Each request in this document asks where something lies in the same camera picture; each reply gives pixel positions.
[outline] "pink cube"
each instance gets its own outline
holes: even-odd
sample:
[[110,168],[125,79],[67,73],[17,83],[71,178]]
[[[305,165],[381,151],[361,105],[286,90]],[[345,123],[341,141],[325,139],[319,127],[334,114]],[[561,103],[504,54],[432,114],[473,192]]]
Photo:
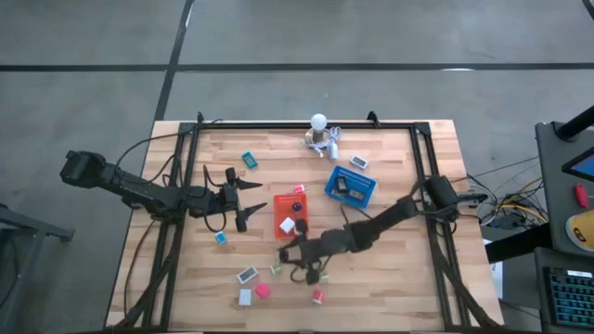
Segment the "pink cube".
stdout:
[[258,284],[255,291],[256,294],[260,296],[260,298],[262,299],[265,299],[270,295],[270,287],[268,287],[268,285],[266,285],[265,283]]

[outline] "concrete floor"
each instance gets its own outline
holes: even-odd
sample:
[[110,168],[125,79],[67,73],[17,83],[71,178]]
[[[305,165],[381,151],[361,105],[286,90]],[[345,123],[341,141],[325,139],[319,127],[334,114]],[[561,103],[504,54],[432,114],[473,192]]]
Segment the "concrete floor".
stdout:
[[[0,2],[0,64],[166,64],[184,0]],[[594,61],[580,0],[197,0],[180,63]],[[76,228],[49,239],[23,333],[102,326],[130,211],[62,184],[69,149],[115,161],[150,133],[163,72],[0,72],[0,202]],[[166,120],[454,119],[466,167],[536,156],[534,124],[592,104],[594,71],[177,73]],[[145,150],[123,168],[139,173]],[[483,178],[497,187],[523,166]],[[537,166],[504,186],[539,176]],[[509,324],[537,320],[504,307]]]

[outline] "white block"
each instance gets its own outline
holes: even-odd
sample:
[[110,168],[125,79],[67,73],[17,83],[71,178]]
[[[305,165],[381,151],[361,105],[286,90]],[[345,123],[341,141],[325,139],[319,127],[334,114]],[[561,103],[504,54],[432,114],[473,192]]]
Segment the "white block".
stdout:
[[294,227],[295,227],[295,222],[293,222],[293,220],[289,217],[287,217],[287,219],[285,219],[280,224],[280,229],[285,231],[286,234],[289,234]]
[[239,291],[239,306],[252,305],[252,291],[250,289],[241,289]]

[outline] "red tray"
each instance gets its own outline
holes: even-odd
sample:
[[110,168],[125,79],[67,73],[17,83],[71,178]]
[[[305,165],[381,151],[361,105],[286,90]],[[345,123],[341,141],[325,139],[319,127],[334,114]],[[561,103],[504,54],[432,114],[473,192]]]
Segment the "red tray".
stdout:
[[[293,204],[296,202],[300,203],[302,206],[299,212],[294,212],[292,208]],[[289,234],[285,233],[285,231],[280,229],[280,224],[289,217],[293,221],[303,218],[305,223],[309,225],[307,220],[307,197],[305,194],[275,195],[274,214],[275,239],[284,240],[294,238],[295,232],[291,231]]]

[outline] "wooden tabletop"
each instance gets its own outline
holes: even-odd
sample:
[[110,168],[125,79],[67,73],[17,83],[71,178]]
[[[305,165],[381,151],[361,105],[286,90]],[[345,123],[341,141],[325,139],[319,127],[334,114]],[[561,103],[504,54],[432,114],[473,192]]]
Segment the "wooden tabletop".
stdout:
[[[465,176],[454,123],[429,122],[440,172],[450,180]],[[152,135],[175,133],[178,124],[156,122]],[[422,218],[409,219],[386,231],[370,250],[334,256],[327,267],[328,282],[317,286],[326,295],[322,305],[312,304],[316,287],[290,281],[291,266],[284,265],[279,276],[271,274],[268,267],[274,262],[276,249],[284,244],[273,236],[274,195],[289,193],[294,185],[308,186],[309,236],[316,238],[324,230],[341,228],[344,224],[340,202],[324,193],[335,165],[352,168],[349,160],[353,155],[369,161],[362,173],[377,181],[367,209],[371,215],[393,205],[417,180],[408,131],[344,130],[337,163],[320,159],[300,143],[302,138],[303,130],[200,132],[192,185],[202,186],[202,164],[208,166],[215,183],[224,182],[225,169],[232,166],[242,179],[264,184],[240,191],[242,206],[261,202],[268,202],[268,205],[250,218],[246,233],[236,231],[234,215],[227,217],[226,245],[217,245],[214,234],[203,220],[187,218],[170,330],[443,329],[427,229]],[[154,176],[173,153],[174,146],[174,137],[151,142],[143,177]],[[241,154],[247,150],[259,163],[253,170],[248,169],[241,159]],[[458,182],[455,187],[465,190],[468,184]],[[363,218],[349,209],[347,215],[352,221]],[[218,228],[221,217],[211,217],[209,223]],[[123,283],[138,240],[150,222],[143,210],[136,211],[132,217],[106,325],[113,325],[123,318]],[[139,253],[128,293],[128,308],[149,282],[158,229],[158,224],[152,227]],[[465,285],[487,313],[502,324],[476,220],[459,219],[454,240]],[[259,276],[240,286],[236,275],[251,265],[258,269]],[[254,289],[259,282],[270,286],[270,297],[261,300],[253,294],[252,306],[238,307],[239,289]],[[155,306],[156,319],[161,313],[159,300],[163,289],[164,284]],[[451,309],[456,314],[454,293],[451,287],[448,290]]]

